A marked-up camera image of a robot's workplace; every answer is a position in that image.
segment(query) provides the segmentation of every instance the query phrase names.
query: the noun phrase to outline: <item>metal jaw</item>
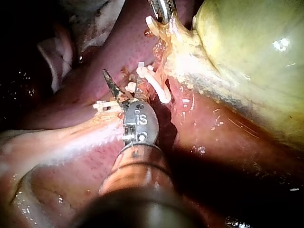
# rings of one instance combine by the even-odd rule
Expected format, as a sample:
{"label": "metal jaw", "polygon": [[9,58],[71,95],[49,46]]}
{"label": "metal jaw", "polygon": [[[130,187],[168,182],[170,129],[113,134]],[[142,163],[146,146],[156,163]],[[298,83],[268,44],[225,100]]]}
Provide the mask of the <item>metal jaw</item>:
{"label": "metal jaw", "polygon": [[113,96],[124,111],[124,144],[133,142],[154,144],[158,136],[159,123],[156,113],[150,104],[144,101],[145,96],[138,87],[142,80],[137,79],[135,97],[128,99],[106,70],[103,70],[103,74]]}
{"label": "metal jaw", "polygon": [[172,15],[176,12],[174,0],[148,0],[155,19],[163,25],[169,23]]}

